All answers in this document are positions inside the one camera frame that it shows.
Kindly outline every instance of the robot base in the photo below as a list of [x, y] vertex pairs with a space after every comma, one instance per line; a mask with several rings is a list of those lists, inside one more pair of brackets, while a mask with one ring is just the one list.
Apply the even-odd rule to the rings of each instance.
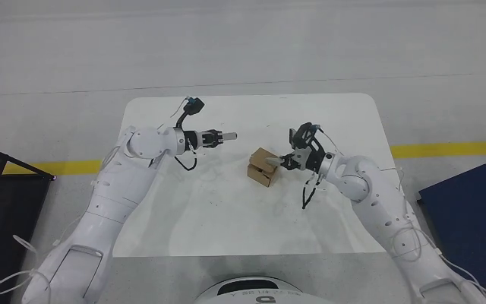
[[218, 283], [203, 292], [194, 304], [305, 303], [332, 304], [302, 293], [297, 287], [273, 277], [240, 277]]

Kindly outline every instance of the wire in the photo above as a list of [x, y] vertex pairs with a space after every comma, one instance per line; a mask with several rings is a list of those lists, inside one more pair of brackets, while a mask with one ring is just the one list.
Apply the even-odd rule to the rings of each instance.
[[316, 192], [316, 188], [320, 184], [320, 178], [318, 177], [316, 183], [314, 184], [314, 187], [312, 188], [312, 192], [309, 194], [309, 197], [306, 199], [305, 198], [305, 189], [309, 185], [309, 182], [314, 178], [314, 176], [315, 176], [315, 173], [312, 172], [311, 177], [307, 180], [307, 182], [305, 182], [304, 188], [302, 189], [302, 210], [304, 210], [307, 207], [307, 205], [309, 204], [309, 202], [311, 202], [311, 199], [314, 196], [314, 193]]
[[192, 154], [194, 155], [194, 163], [192, 164], [191, 168], [187, 168], [177, 157], [174, 157], [175, 160], [184, 168], [186, 171], [192, 171], [196, 166], [197, 166], [197, 154], [196, 151], [194, 151], [194, 148], [192, 147], [191, 141], [189, 141], [188, 138], [188, 143], [189, 143], [189, 149], [191, 149]]
[[53, 244], [52, 244], [52, 245], [53, 245], [53, 246], [57, 246], [57, 245], [59, 245], [59, 243], [62, 241], [62, 238], [64, 237], [64, 234], [66, 234], [66, 231], [68, 231], [68, 228], [69, 228], [70, 226], [72, 226], [74, 223], [78, 222], [78, 221], [79, 221], [79, 220], [80, 220], [80, 219], [83, 217], [83, 215], [84, 215], [84, 212], [83, 212], [82, 214], [80, 214], [78, 217], [76, 217], [76, 218], [75, 218], [75, 219], [74, 219], [72, 222], [70, 222], [70, 223], [69, 223], [69, 224], [68, 224], [68, 225], [67, 225], [67, 226], [64, 228], [64, 230], [62, 230], [62, 233], [61, 233], [60, 237], [59, 237], [57, 240], [55, 240], [55, 241], [53, 242]]
[[[19, 237], [19, 236], [13, 235], [12, 237], [13, 237], [13, 238], [14, 238], [14, 239], [15, 239], [15, 240], [16, 240], [16, 241], [19, 243], [19, 244], [21, 244], [23, 247], [25, 247], [27, 250], [29, 250], [30, 252], [33, 252], [33, 253], [34, 253], [34, 255], [36, 256], [36, 260], [35, 260], [35, 261], [36, 261], [36, 263], [35, 263], [35, 265], [37, 265], [37, 263], [38, 263], [38, 258], [39, 258], [39, 253], [37, 252], [36, 248], [35, 248], [34, 246], [32, 246], [32, 245], [31, 245], [31, 244], [30, 244], [28, 241], [26, 241], [25, 239], [22, 239], [22, 238], [21, 238], [21, 237]], [[29, 270], [29, 271], [18, 271], [18, 272], [16, 272], [15, 274], [11, 274], [11, 275], [9, 275], [8, 277], [6, 277], [6, 278], [4, 278], [4, 279], [0, 280], [0, 284], [3, 284], [4, 282], [6, 282], [6, 281], [8, 281], [8, 280], [10, 280], [10, 279], [12, 279], [12, 278], [14, 278], [14, 277], [17, 277], [17, 276], [19, 276], [19, 275], [21, 275], [21, 274], [29, 274], [29, 277], [28, 277], [26, 280], [24, 280], [22, 283], [19, 283], [19, 284], [15, 285], [14, 287], [12, 287], [12, 288], [10, 288], [10, 289], [8, 289], [8, 290], [3, 290], [3, 291], [1, 291], [1, 292], [0, 292], [0, 295], [5, 294], [5, 293], [9, 293], [9, 292], [11, 292], [12, 290], [16, 290], [17, 288], [22, 287], [22, 286], [23, 286], [25, 283], [27, 283], [29, 280], [31, 280], [31, 279], [32, 279], [32, 277], [33, 277], [35, 274], [37, 274], [37, 275], [39, 275], [39, 276], [40, 276], [40, 277], [41, 277], [41, 278], [42, 278], [42, 279], [43, 279], [43, 280], [46, 282], [46, 284], [47, 284], [47, 291], [48, 291], [48, 295], [47, 295], [47, 296], [48, 296], [48, 297], [47, 297], [47, 303], [48, 303], [48, 304], [50, 304], [50, 303], [51, 303], [51, 293], [52, 293], [52, 291], [51, 291], [51, 283], [49, 282], [49, 279], [48, 279], [48, 278], [47, 278], [47, 277], [46, 277], [46, 276], [45, 276], [43, 273], [39, 272], [39, 271], [38, 271], [37, 269], [35, 269], [35, 268], [34, 268], [34, 269], [31, 269], [31, 270]]]
[[332, 139], [332, 138], [331, 138], [329, 135], [327, 135], [327, 134], [326, 134], [326, 132], [324, 132], [322, 128], [319, 128], [319, 131], [321, 131], [321, 132], [322, 132], [322, 134], [324, 134], [324, 136], [326, 136], [326, 137], [327, 137], [327, 139], [329, 139], [329, 141], [331, 142], [331, 144], [333, 144], [334, 149], [336, 149], [336, 151], [337, 151], [337, 152], [339, 152], [339, 154], [341, 154], [341, 155], [343, 155], [343, 156], [344, 156], [344, 154], [341, 152], [341, 150], [340, 150], [340, 149], [337, 147], [337, 145], [334, 143], [333, 139]]
[[[403, 171], [403, 169], [402, 169], [402, 168], [399, 168], [399, 169], [397, 169], [397, 168], [388, 168], [388, 169], [382, 169], [381, 171], [387, 171], [387, 170], [396, 170], [397, 172], [399, 172], [399, 171], [401, 171], [401, 172], [402, 172], [402, 178], [400, 179], [400, 183], [399, 183], [399, 191], [400, 191], [400, 186], [401, 186], [401, 184], [402, 184], [402, 179], [403, 179], [403, 177], [405, 176], [405, 171]], [[408, 217], [407, 217], [407, 213], [408, 213], [408, 207], [407, 207], [407, 200], [406, 200], [406, 198], [405, 198], [405, 195], [403, 195], [403, 203], [404, 203], [404, 208], [403, 208], [403, 212], [404, 212], [404, 214], [403, 214], [403, 218], [408, 219]], [[435, 242], [432, 240], [432, 238], [431, 238], [431, 237], [430, 237], [430, 236], [429, 236], [427, 233], [425, 233], [423, 230], [421, 230], [421, 229], [419, 229], [419, 228], [415, 227], [415, 226], [413, 225], [413, 222], [412, 222], [411, 220], [408, 220], [407, 222], [410, 224], [410, 227], [404, 227], [404, 228], [402, 228], [402, 229], [398, 230], [398, 231], [397, 231], [395, 234], [393, 234], [393, 236], [392, 236], [392, 237], [391, 237], [391, 239], [390, 239], [390, 241], [391, 241], [391, 243], [392, 243], [392, 250], [393, 250], [394, 252], [396, 252], [396, 247], [395, 247], [395, 238], [396, 238], [396, 237], [397, 237], [397, 236], [400, 234], [400, 232], [402, 232], [403, 230], [413, 230], [413, 231], [414, 231], [414, 233], [415, 233], [415, 235], [416, 235], [416, 237], [417, 237], [417, 240], [418, 240], [418, 246], [419, 246], [419, 250], [418, 250], [418, 256], [417, 256], [417, 258], [416, 258], [416, 259], [414, 259], [413, 261], [417, 261], [417, 260], [418, 260], [418, 259], [421, 257], [421, 253], [422, 253], [422, 244], [421, 244], [420, 238], [418, 237], [418, 234], [417, 234], [417, 232], [420, 232], [420, 233], [421, 233], [421, 234], [424, 236], [424, 238], [425, 238], [425, 239], [426, 239], [426, 240], [429, 242], [429, 244], [431, 244], [431, 246], [432, 246], [432, 247], [433, 247], [433, 248], [436, 250], [436, 252], [438, 251], [438, 255], [439, 255], [439, 257], [440, 257], [440, 258], [442, 258], [442, 259], [443, 259], [443, 261], [445, 261], [447, 264], [449, 264], [449, 265], [451, 265], [451, 266], [453, 266], [453, 267], [455, 267], [455, 268], [457, 268], [457, 269], [461, 270], [461, 271], [462, 271], [462, 272], [464, 272], [465, 274], [469, 275], [469, 276], [470, 276], [470, 277], [473, 279], [473, 281], [470, 281], [470, 280], [467, 280], [467, 281], [469, 281], [469, 282], [473, 283], [474, 285], [476, 285], [476, 287], [479, 289], [479, 292], [480, 292], [480, 293], [481, 293], [481, 294], [482, 294], [484, 297], [486, 297], [486, 289], [485, 289], [483, 286], [481, 286], [481, 284], [478, 282], [478, 280], [476, 279], [476, 277], [475, 277], [475, 276], [473, 276], [473, 275], [472, 275], [470, 272], [468, 272], [466, 269], [461, 268], [460, 266], [458, 266], [458, 265], [456, 265], [456, 264], [452, 263], [451, 261], [449, 261], [449, 260], [448, 260], [446, 257], [444, 257], [444, 256], [443, 256], [443, 254], [442, 254], [442, 252], [440, 251], [440, 249], [437, 247], [437, 245], [435, 245]]]
[[473, 283], [474, 285], [476, 285], [476, 287], [478, 287], [480, 290], [482, 290], [483, 292], [486, 292], [486, 288], [484, 288], [483, 286], [481, 285], [478, 285], [475, 281], [473, 280], [467, 280], [469, 283]]
[[386, 169], [380, 169], [380, 171], [390, 171], [390, 170], [395, 170], [397, 173], [398, 172], [401, 172], [402, 173], [402, 177], [399, 177], [399, 181], [400, 183], [398, 184], [398, 191], [401, 191], [402, 189], [402, 181], [403, 181], [403, 178], [405, 177], [405, 171], [403, 171], [403, 168], [400, 167], [400, 168], [386, 168]]
[[[177, 112], [179, 112], [179, 110], [181, 109], [181, 106], [182, 106], [182, 104], [184, 103], [184, 101], [186, 101], [186, 100], [188, 100], [188, 99], [189, 99], [189, 96], [185, 97], [185, 98], [184, 98], [184, 99], [181, 101], [181, 103], [179, 104], [179, 107], [177, 108], [177, 110], [176, 110], [176, 111], [175, 111], [175, 112], [174, 112], [172, 115], [170, 115], [170, 117], [169, 117], [170, 119], [171, 119], [172, 117], [174, 117], [174, 115], [175, 115], [175, 114], [177, 114]], [[165, 124], [165, 122], [163, 122], [161, 125], [159, 125], [159, 127], [157, 128], [157, 130], [159, 130], [160, 128], [162, 128], [162, 126], [163, 126], [164, 124]]]
[[478, 282], [478, 280], [476, 280], [475, 276], [473, 276], [469, 271], [467, 271], [466, 269], [464, 268], [461, 268], [459, 266], [457, 266], [456, 264], [452, 263], [451, 261], [449, 261], [448, 259], [446, 259], [446, 257], [444, 257], [443, 255], [439, 255], [443, 261], [445, 261], [447, 264], [459, 269], [460, 271], [464, 272], [465, 274], [468, 274], [473, 280], [474, 280], [474, 283], [476, 285], [476, 287], [479, 289], [479, 291], [482, 293], [482, 295], [484, 297], [486, 297], [486, 292], [484, 291], [484, 287], [481, 286], [481, 284]]

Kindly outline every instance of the black cable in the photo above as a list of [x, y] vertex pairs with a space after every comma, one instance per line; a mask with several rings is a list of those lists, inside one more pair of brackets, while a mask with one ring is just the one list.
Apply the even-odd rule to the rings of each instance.
[[184, 168], [186, 171], [191, 171], [191, 170], [193, 170], [193, 169], [196, 167], [196, 165], [197, 165], [197, 156], [196, 156], [196, 152], [192, 151], [192, 154], [194, 155], [194, 163], [193, 163], [193, 165], [192, 165], [192, 167], [191, 167], [191, 168], [187, 168], [186, 166], [184, 166], [184, 164], [183, 164], [183, 163], [182, 163], [182, 162], [179, 160], [179, 158], [177, 158], [177, 157], [174, 157], [174, 158], [175, 158], [175, 160], [177, 160], [177, 162], [178, 162], [178, 163], [179, 163], [179, 164], [182, 166], [182, 168]]
[[182, 130], [182, 122], [184, 121], [184, 119], [188, 117], [188, 113], [187, 112], [183, 112], [181, 117], [179, 117], [179, 119], [177, 119], [177, 122], [175, 123], [175, 127], [176, 128], [180, 128]]
[[311, 199], [314, 196], [314, 193], [316, 192], [316, 187], [318, 187], [319, 184], [320, 184], [320, 182], [316, 182], [316, 184], [314, 185], [314, 188], [312, 189], [311, 194], [309, 195], [309, 197], [306, 200], [305, 199], [305, 188], [307, 188], [307, 185], [309, 185], [309, 181], [310, 180], [305, 182], [304, 188], [302, 189], [302, 210], [304, 210], [307, 207], [307, 205], [309, 204], [309, 202], [311, 202]]

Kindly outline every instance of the black connector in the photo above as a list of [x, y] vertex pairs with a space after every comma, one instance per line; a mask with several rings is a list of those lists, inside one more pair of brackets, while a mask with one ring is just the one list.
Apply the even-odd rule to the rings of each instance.
[[186, 112], [189, 116], [194, 114], [198, 114], [204, 108], [203, 100], [199, 98], [188, 98], [188, 103], [184, 106], [184, 112]]

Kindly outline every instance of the blue panel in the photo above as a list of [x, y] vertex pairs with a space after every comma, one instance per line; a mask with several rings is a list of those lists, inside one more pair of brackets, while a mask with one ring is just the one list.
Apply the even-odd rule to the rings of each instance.
[[486, 285], [486, 165], [419, 193], [444, 256]]

